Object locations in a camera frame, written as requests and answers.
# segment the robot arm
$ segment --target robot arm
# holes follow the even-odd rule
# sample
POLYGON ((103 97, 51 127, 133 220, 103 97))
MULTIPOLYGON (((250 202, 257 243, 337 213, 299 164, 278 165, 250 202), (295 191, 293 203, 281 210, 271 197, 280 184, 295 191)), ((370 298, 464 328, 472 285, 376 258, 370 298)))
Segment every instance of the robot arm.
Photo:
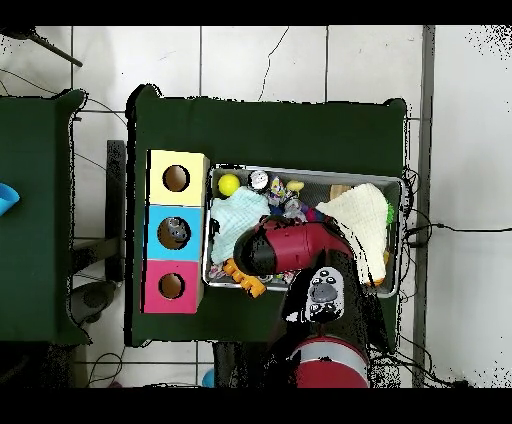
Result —
POLYGON ((281 219, 274 222, 270 217, 239 242, 235 262, 246 273, 273 273, 281 266, 307 264, 285 296, 279 330, 265 361, 264 384, 369 387, 363 307, 366 295, 351 250, 341 235, 324 223, 283 225, 281 219), (292 231, 303 244, 289 243, 280 249, 276 239, 291 237, 292 231), (247 246, 268 250, 249 257, 247 246), (294 258, 297 252, 302 255, 299 259, 294 258))

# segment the shape sorter box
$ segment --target shape sorter box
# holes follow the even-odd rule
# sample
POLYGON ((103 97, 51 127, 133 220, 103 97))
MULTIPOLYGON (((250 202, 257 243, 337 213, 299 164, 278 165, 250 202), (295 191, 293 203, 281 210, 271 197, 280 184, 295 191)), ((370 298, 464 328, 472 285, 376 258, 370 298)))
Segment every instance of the shape sorter box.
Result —
POLYGON ((203 207, 209 165, 202 153, 150 150, 146 163, 146 169, 150 168, 149 203, 203 207), (181 167, 186 173, 186 188, 182 191, 171 191, 164 183, 166 172, 173 167, 181 167))
POLYGON ((203 297, 201 273, 197 262, 148 259, 146 266, 143 313, 195 314, 197 312, 197 307, 203 297), (160 291, 162 277, 169 274, 179 275, 184 282, 183 294, 175 299, 164 297, 160 291))
POLYGON ((143 313, 193 314, 202 298, 202 245, 205 228, 205 197, 209 161, 201 153, 150 150, 146 162, 146 214, 142 267, 141 311, 143 313), (180 187, 169 170, 185 175, 180 187), (184 222, 188 239, 168 244, 169 218, 184 222), (181 281, 179 295, 164 296, 162 280, 174 275, 181 281))

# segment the yellow box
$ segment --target yellow box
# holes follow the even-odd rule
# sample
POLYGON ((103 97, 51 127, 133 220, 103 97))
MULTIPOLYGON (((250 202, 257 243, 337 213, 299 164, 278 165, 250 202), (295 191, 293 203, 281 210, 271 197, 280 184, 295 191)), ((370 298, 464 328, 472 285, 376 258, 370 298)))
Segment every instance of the yellow box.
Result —
POLYGON ((146 167, 148 165, 150 167, 150 204, 204 206, 206 176, 210 166, 210 161, 205 155, 202 153, 150 150, 146 167), (183 175, 186 175, 184 188, 179 183, 183 175))

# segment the green toy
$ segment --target green toy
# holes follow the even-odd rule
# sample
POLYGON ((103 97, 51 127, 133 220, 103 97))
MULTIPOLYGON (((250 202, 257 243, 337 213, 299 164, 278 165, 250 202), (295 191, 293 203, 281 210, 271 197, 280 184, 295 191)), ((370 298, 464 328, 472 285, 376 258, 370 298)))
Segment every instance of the green toy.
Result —
POLYGON ((395 216, 395 208, 387 200, 386 202, 388 204, 388 216, 386 218, 386 225, 390 225, 393 222, 393 218, 395 216))

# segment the blue box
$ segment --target blue box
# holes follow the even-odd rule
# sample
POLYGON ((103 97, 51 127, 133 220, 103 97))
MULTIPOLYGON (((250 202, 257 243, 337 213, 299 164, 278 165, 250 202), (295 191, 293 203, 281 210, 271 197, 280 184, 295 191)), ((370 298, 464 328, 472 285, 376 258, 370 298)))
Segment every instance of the blue box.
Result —
POLYGON ((200 261, 203 212, 204 208, 150 205, 147 259, 200 261), (166 218, 182 218, 190 228, 190 238, 181 249, 168 249, 158 240, 158 227, 166 218))

